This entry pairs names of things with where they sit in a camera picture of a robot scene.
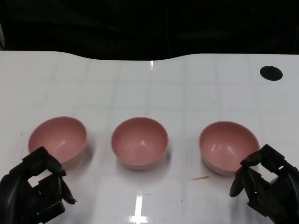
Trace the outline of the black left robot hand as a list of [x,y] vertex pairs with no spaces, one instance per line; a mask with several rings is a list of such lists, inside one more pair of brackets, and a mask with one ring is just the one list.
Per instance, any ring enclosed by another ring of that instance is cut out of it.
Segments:
[[66,171],[44,147],[24,157],[0,181],[2,224],[45,224],[75,204],[63,180]]

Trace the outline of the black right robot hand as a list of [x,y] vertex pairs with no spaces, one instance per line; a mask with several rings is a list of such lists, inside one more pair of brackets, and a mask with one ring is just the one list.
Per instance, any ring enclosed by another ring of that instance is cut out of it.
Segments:
[[[261,164],[277,177],[268,182],[252,167]],[[248,206],[275,224],[299,222],[299,171],[269,145],[244,158],[235,173],[229,195],[245,190]]]

